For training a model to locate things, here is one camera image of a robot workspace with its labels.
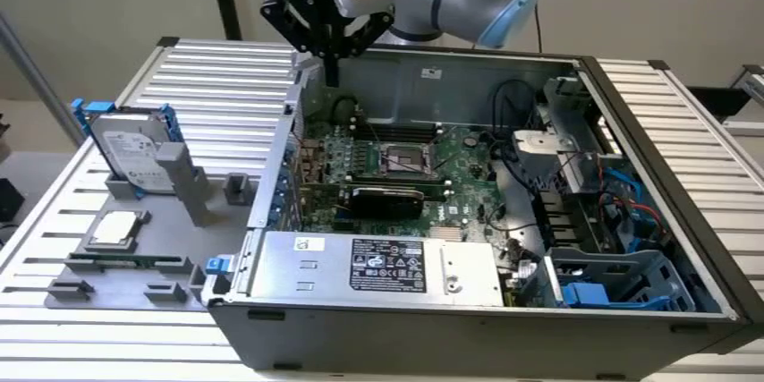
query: white wall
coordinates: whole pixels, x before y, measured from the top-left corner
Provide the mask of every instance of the white wall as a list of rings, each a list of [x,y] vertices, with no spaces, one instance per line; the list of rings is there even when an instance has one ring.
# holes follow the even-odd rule
[[[261,0],[236,0],[244,35],[280,40]],[[0,0],[50,84],[66,100],[113,98],[162,35],[220,38],[213,0]],[[764,63],[760,0],[541,0],[548,52],[660,58],[689,84],[725,85]],[[532,24],[510,49],[534,50]],[[0,98],[32,98],[0,59]]]

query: capacitor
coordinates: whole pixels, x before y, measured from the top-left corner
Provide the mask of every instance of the capacitor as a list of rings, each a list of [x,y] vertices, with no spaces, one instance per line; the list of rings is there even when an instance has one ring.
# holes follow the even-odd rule
[[[477,146],[477,139],[473,138],[472,136],[466,136],[461,141],[461,144],[464,145],[464,147],[472,149]]]

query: robotic arm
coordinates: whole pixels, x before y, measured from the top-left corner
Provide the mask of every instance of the robotic arm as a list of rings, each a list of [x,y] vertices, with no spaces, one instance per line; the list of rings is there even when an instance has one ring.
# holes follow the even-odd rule
[[[536,0],[264,0],[260,12],[300,52],[321,57],[325,85],[338,85],[338,59],[380,40],[426,44],[442,33],[501,47]],[[368,16],[357,30],[353,21]]]

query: green circuit board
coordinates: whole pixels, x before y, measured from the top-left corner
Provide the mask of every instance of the green circuit board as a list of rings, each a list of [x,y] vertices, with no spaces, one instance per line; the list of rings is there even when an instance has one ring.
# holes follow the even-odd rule
[[[484,212],[501,203],[496,181],[489,180],[488,145],[478,142],[480,132],[466,127],[446,128],[429,143],[356,140],[338,127],[309,129],[313,140],[324,149],[320,156],[321,180],[302,184],[302,230],[313,233],[362,233],[400,236],[428,236],[432,227],[454,227],[464,240],[480,236],[484,225],[477,222]],[[464,139],[478,142],[473,148]],[[428,154],[428,174],[409,172],[386,163],[384,150],[408,149]],[[417,190],[425,194],[421,217],[406,220],[353,219],[342,206],[342,192],[353,186],[382,186]]]

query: white label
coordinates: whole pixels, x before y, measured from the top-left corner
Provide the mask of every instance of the white label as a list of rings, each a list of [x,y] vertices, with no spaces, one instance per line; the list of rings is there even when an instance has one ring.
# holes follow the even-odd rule
[[[324,250],[322,237],[296,237],[294,250]]]
[[[441,69],[436,69],[433,67],[430,69],[422,69],[421,70],[421,77],[428,79],[428,80],[438,80],[441,76],[442,76],[442,70]]]
[[[128,181],[146,191],[170,192],[166,171],[153,161],[156,145],[152,139],[129,132],[104,132],[102,136]]]

